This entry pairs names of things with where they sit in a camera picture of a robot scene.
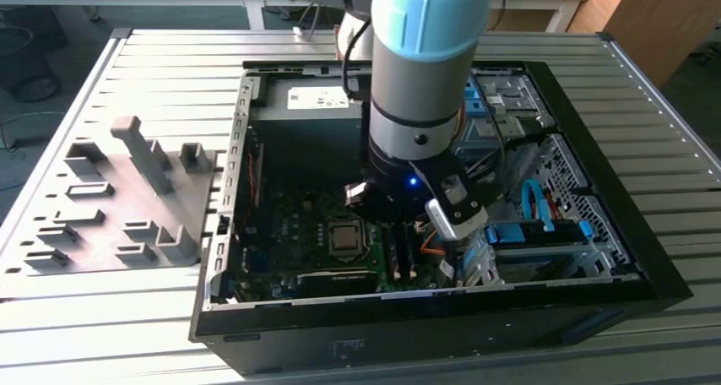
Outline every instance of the white table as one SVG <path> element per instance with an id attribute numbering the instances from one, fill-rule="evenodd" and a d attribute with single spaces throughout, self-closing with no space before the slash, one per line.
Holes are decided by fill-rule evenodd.
<path id="1" fill-rule="evenodd" d="M 28 209 L 50 189 L 47 182 L 60 161 L 58 148 L 70 137 L 88 133 L 84 121 L 123 113 L 123 105 L 131 103 L 139 106 L 135 113 L 144 124 L 163 123 L 167 136 L 154 136 L 163 147 L 176 144 L 182 133 L 207 149 L 227 149 L 230 134 L 205 130 L 218 129 L 223 122 L 231 130 L 243 61 L 334 60 L 334 38 L 327 31 L 319 31 L 310 43 L 298 43 L 287 31 L 136 30 L 130 37 L 116 34 L 0 228 L 0 249 L 15 251 L 10 237 L 23 229 L 32 231 Z M 717 158 L 616 43 L 596 35 L 500 33 L 482 38 L 477 58 L 549 63 L 695 298 L 572 347 L 314 371 L 303 376 L 283 374 L 273 383 L 321 379 L 331 383 L 357 379 L 358 385 L 717 382 Z M 217 174 L 214 186 L 219 187 Z M 217 224 L 209 215 L 209 231 Z M 198 265 L 30 278 L 22 272 L 3 272 L 0 299 L 10 301 L 0 304 L 0 383 L 242 380 L 202 344 L 187 340 Z"/>

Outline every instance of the slotted metal surface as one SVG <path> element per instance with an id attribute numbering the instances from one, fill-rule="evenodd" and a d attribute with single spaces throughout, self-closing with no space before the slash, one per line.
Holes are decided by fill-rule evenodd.
<path id="1" fill-rule="evenodd" d="M 696 297 L 582 344 L 413 365 L 277 374 L 334 383 L 713 383 L 721 381 L 721 182 L 719 164 L 613 43 L 594 35 L 493 34 L 481 60 L 545 61 L 621 176 Z M 226 150 L 242 62 L 335 59 L 334 36 L 290 32 L 138 30 L 112 40 L 8 220 L 40 195 L 54 149 L 96 136 L 119 114 L 172 150 L 192 136 Z M 225 154 L 221 153 L 219 164 Z M 214 186 L 221 186 L 217 173 Z M 206 231 L 214 230 L 210 214 Z M 0 230 L 0 243 L 14 229 Z M 243 378 L 187 341 L 198 266 L 24 278 L 3 274 L 0 382 L 225 383 Z"/>

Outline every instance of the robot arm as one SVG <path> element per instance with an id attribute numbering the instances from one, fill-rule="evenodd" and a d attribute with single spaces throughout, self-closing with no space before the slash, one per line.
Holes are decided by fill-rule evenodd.
<path id="1" fill-rule="evenodd" d="M 382 198 L 365 207 L 385 222 L 402 221 L 423 198 L 441 236 L 458 240 L 486 222 L 484 204 L 496 200 L 449 150 L 490 0 L 313 1 L 354 12 L 371 8 L 370 170 L 349 198 Z M 418 180 L 427 189 L 409 186 Z"/>

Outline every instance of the motherboard component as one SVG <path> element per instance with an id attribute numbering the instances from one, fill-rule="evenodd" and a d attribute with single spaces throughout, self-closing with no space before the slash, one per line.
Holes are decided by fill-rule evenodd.
<path id="1" fill-rule="evenodd" d="M 363 254 L 363 229 L 361 220 L 329 222 L 329 255 L 350 262 Z"/>
<path id="2" fill-rule="evenodd" d="M 298 293 L 301 297 L 351 296 L 375 292 L 379 276 L 374 271 L 319 271 L 301 274 Z"/>

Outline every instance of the label sticker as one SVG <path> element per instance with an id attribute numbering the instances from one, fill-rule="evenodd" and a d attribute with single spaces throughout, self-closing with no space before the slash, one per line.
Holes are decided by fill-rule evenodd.
<path id="1" fill-rule="evenodd" d="M 289 90 L 289 109 L 347 108 L 343 87 L 293 87 Z"/>
<path id="2" fill-rule="evenodd" d="M 454 268 L 446 260 L 441 262 L 441 265 L 438 266 L 438 268 L 441 269 L 441 272 L 444 273 L 444 275 L 449 277 L 449 279 L 453 279 Z"/>

